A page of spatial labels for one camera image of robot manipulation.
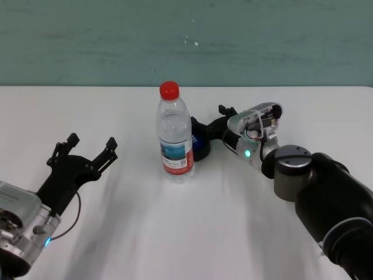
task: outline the green wall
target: green wall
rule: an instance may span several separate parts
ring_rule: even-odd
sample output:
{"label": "green wall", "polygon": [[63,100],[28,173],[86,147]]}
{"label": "green wall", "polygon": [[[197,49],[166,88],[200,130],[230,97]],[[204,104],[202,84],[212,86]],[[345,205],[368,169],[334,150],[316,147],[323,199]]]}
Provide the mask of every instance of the green wall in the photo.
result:
{"label": "green wall", "polygon": [[373,0],[0,0],[0,85],[373,85]]}

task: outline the blue object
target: blue object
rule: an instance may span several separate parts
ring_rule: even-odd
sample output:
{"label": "blue object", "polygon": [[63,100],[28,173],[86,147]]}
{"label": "blue object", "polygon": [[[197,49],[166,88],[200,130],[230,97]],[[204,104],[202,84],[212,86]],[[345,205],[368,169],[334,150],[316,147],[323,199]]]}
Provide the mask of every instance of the blue object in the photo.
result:
{"label": "blue object", "polygon": [[50,241],[51,241],[51,238],[49,237],[49,238],[45,241],[44,247],[46,247]]}

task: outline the black cylindrical joint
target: black cylindrical joint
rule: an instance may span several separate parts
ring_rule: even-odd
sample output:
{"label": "black cylindrical joint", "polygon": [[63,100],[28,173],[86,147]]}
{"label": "black cylindrical joint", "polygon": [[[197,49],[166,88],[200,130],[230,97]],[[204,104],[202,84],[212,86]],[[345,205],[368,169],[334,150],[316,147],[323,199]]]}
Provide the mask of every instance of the black cylindrical joint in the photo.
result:
{"label": "black cylindrical joint", "polygon": [[311,179],[311,154],[304,148],[287,145],[275,153],[275,194],[294,202]]}

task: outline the black cable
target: black cable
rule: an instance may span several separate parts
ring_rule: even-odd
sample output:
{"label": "black cable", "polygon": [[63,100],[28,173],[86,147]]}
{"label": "black cable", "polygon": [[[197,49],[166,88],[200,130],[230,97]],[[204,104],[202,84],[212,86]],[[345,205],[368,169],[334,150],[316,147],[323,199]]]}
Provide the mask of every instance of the black cable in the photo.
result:
{"label": "black cable", "polygon": [[264,158],[263,158],[263,147],[264,147],[264,137],[261,140],[261,150],[259,151],[259,157],[260,157],[260,159],[261,159],[262,162],[264,162]]}
{"label": "black cable", "polygon": [[80,198],[80,194],[78,192],[76,192],[76,195],[78,196],[78,200],[79,200],[79,208],[78,208],[78,214],[76,215],[76,219],[74,221],[74,223],[72,224],[71,227],[69,227],[66,231],[64,231],[63,233],[61,233],[60,235],[58,236],[55,236],[53,238],[51,238],[51,241],[52,240],[56,240],[64,235],[66,235],[67,233],[69,233],[70,230],[73,229],[73,227],[76,225],[76,223],[78,222],[79,220],[79,217],[80,217],[80,210],[82,209],[82,199]]}
{"label": "black cable", "polygon": [[236,152],[236,151],[235,151],[231,146],[229,146],[227,143],[225,143],[225,141],[224,141],[224,137],[226,136],[226,134],[227,134],[228,132],[229,132],[229,129],[227,129],[227,130],[223,133],[223,136],[222,136],[221,140],[223,141],[224,146],[227,147],[228,150],[230,150],[232,153],[234,153],[234,154],[236,155],[237,152]]}

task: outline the plastic bottle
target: plastic bottle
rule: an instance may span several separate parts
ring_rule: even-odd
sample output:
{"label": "plastic bottle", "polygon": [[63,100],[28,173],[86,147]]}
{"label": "plastic bottle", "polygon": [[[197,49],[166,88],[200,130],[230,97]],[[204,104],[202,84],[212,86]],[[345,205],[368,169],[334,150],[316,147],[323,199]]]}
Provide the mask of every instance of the plastic bottle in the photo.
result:
{"label": "plastic bottle", "polygon": [[183,183],[194,169],[191,118],[177,83],[164,82],[159,89],[157,133],[163,168],[173,181]]}

